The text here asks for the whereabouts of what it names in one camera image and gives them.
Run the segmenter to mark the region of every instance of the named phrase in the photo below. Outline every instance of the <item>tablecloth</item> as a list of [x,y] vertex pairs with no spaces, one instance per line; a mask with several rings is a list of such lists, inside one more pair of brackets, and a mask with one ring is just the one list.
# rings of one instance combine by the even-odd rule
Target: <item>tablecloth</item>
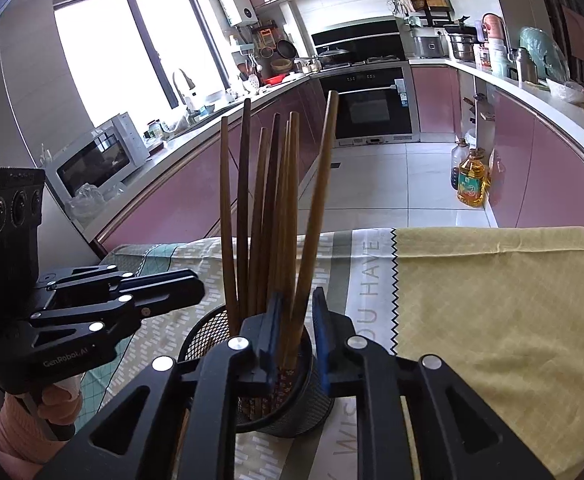
[[[298,238],[298,257],[303,246]],[[83,381],[83,424],[194,324],[224,303],[218,238],[122,246],[104,263],[137,274],[190,268],[192,308],[145,320],[122,358]],[[323,234],[312,286],[357,333],[398,355],[440,355],[560,480],[584,467],[584,229],[368,229]],[[311,306],[306,325],[312,335]],[[237,436],[235,478],[355,480],[355,399],[294,440]]]

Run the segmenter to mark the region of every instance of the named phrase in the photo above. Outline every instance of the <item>oven handle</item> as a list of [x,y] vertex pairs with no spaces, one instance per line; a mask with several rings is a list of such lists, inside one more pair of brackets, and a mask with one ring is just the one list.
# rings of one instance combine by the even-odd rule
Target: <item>oven handle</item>
[[375,90],[396,90],[396,85],[381,86],[379,88],[363,88],[361,90],[350,90],[348,92],[339,92],[339,95],[359,94],[361,92],[373,92]]

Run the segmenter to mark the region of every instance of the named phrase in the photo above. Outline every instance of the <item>water heater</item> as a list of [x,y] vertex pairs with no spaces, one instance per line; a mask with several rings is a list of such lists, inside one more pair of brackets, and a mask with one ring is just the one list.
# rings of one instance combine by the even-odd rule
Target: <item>water heater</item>
[[258,18],[250,0],[219,0],[230,27],[244,27],[256,23]]

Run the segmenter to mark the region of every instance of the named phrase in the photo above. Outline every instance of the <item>silver screw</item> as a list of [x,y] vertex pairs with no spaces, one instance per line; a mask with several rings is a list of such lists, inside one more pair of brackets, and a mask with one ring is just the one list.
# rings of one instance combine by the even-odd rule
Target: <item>silver screw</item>
[[421,362],[423,363],[423,366],[429,370],[438,370],[443,364],[441,359],[435,355],[426,355],[423,359],[421,359]]
[[249,344],[250,342],[245,337],[233,337],[227,342],[227,345],[232,350],[243,350],[244,348],[248,348]]
[[154,361],[152,361],[152,368],[154,368],[157,372],[166,372],[172,368],[172,366],[174,366],[174,361],[167,355],[162,355],[161,357],[157,357]]
[[353,335],[350,339],[348,339],[348,346],[350,348],[354,348],[357,350],[361,350],[368,346],[368,340],[360,335]]

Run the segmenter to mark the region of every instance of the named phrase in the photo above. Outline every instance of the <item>white countertop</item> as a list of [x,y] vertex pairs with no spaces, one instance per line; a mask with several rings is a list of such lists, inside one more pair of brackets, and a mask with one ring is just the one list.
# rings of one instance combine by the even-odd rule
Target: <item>white countertop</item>
[[[512,79],[500,78],[492,74],[489,70],[477,68],[474,63],[459,62],[449,58],[440,59],[410,59],[410,65],[448,65],[473,76],[479,77],[497,88],[511,94],[534,108],[539,114],[546,117],[550,122],[562,128],[569,136],[572,137],[584,149],[584,108],[571,105],[550,96],[550,92],[539,90],[529,85],[524,88],[518,86],[518,82]],[[322,76],[335,75],[336,71],[326,71],[312,75],[304,75],[298,79],[278,85],[269,92],[251,97],[252,108],[262,107],[268,101],[277,98],[284,92],[315,78]],[[229,123],[238,120],[242,115],[243,103],[240,102],[234,108],[230,108],[224,116],[228,117]],[[188,155],[197,146],[204,143],[210,137],[219,133],[221,129],[221,116],[200,128],[177,137],[166,143],[165,148],[153,155],[148,161],[127,179],[126,191],[119,197],[107,203],[103,211],[95,218],[91,224],[83,228],[75,222],[75,225],[82,232],[88,241],[94,240],[98,234],[114,219],[121,210],[127,206],[136,196],[138,196],[147,186],[157,179],[168,168],[178,160]]]

